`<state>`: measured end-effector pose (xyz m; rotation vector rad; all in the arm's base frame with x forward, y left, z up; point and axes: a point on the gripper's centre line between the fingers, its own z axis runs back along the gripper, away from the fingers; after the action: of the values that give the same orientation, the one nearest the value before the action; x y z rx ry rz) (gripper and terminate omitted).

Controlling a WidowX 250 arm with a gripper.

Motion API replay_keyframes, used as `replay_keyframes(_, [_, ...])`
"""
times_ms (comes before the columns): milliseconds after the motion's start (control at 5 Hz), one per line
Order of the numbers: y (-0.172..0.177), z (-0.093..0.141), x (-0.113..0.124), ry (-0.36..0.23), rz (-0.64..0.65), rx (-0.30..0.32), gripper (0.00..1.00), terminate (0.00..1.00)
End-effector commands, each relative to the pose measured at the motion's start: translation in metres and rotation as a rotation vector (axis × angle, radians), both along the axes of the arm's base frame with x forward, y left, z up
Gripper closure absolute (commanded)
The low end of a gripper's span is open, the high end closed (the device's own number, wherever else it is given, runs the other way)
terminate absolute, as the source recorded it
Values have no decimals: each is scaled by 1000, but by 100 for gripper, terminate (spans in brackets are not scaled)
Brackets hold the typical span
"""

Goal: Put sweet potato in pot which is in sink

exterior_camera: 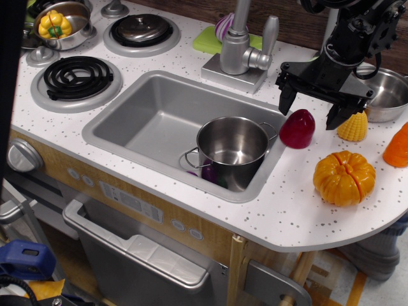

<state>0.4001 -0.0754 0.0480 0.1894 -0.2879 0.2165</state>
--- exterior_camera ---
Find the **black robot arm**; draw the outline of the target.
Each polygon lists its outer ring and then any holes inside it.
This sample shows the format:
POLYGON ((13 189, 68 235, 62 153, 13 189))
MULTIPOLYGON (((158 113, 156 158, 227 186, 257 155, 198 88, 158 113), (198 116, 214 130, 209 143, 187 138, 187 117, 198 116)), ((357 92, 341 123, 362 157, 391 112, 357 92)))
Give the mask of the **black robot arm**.
POLYGON ((397 40, 404 1, 302 1, 313 14, 337 9, 337 21, 319 56, 308 62, 284 62, 277 77, 279 111, 287 115, 302 93, 331 103, 326 128, 333 130, 361 113, 374 97, 364 80, 381 67, 381 52, 397 40))

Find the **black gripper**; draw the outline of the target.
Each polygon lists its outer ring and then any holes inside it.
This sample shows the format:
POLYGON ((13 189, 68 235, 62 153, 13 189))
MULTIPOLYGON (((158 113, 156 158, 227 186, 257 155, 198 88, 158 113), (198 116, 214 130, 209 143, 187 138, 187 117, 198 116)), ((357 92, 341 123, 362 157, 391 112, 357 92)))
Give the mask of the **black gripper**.
POLYGON ((276 80, 281 90, 279 110, 287 115, 296 95, 308 96, 332 103, 326 130, 337 129, 352 115, 365 110, 364 99, 371 99, 374 91, 353 75, 366 52, 360 48, 341 50, 338 46, 325 46, 321 54, 307 62, 284 62, 276 80))

